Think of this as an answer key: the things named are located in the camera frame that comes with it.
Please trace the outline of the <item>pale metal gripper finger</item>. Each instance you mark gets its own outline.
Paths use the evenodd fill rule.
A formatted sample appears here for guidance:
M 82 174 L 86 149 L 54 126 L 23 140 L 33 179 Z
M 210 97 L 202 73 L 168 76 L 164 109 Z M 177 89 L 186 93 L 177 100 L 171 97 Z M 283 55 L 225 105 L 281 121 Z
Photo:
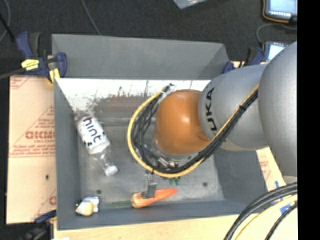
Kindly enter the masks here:
M 152 176 L 148 177 L 148 197 L 154 198 L 157 189 L 157 182 L 154 180 Z
M 146 174 L 144 176 L 144 190 L 141 192 L 141 196 L 142 196 L 143 199 L 148 199 L 149 198 L 149 194 L 148 194 L 149 182 L 150 182 L 149 175 Z

